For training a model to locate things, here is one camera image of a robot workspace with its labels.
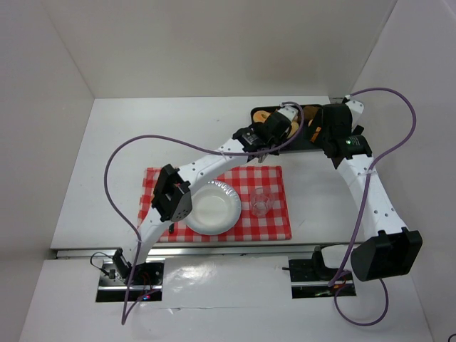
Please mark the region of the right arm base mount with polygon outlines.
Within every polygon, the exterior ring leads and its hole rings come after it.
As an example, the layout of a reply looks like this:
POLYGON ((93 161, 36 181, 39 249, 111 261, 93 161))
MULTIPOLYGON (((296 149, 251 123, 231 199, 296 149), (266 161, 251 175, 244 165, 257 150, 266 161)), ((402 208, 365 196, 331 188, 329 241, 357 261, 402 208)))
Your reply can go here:
POLYGON ((337 268, 324 265, 320 247, 316 247, 310 257, 290 259, 288 265, 281 269, 289 275, 292 299, 330 298, 335 294, 356 296, 351 274, 342 276, 333 286, 328 286, 337 268))

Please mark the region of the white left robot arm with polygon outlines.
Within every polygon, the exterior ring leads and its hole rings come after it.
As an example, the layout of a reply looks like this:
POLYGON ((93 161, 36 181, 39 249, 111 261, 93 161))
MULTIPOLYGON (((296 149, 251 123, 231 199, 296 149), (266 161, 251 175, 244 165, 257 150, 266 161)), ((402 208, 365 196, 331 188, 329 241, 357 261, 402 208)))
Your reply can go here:
POLYGON ((263 160, 289 145, 296 135, 292 123, 303 116, 300 105, 283 102, 263 123, 240 128, 217 150, 204 150, 200 159, 180 167, 165 165, 155 184, 152 200, 141 224, 130 223, 133 240, 116 250, 113 263, 120 276, 131 283, 136 267, 145 263, 152 246, 169 226, 192 211, 192 196, 209 181, 253 159, 263 160))

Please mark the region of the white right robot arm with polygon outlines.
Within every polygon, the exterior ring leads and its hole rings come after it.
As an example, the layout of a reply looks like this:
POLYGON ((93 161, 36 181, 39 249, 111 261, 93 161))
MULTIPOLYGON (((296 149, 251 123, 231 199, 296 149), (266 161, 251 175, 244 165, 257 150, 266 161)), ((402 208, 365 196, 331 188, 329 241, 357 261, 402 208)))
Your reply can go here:
POLYGON ((322 105, 308 124, 309 140, 331 160, 362 214, 356 221, 362 243, 314 250, 316 270, 330 282, 343 271, 353 272, 360 281, 406 275, 423 245, 419 231, 408 229, 395 211, 372 164, 375 159, 363 129, 353 123, 362 112, 363 105, 355 100, 322 105))

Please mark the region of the silver metal tongs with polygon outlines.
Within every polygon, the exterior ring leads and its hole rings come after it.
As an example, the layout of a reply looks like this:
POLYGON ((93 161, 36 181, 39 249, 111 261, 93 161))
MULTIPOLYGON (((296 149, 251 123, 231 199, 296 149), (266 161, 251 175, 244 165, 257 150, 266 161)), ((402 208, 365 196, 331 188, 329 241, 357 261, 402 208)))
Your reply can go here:
POLYGON ((258 163, 263 163, 265 161, 265 159, 267 159, 268 155, 269 155, 268 153, 264 153, 262 155, 259 155, 257 157, 257 162, 258 163))

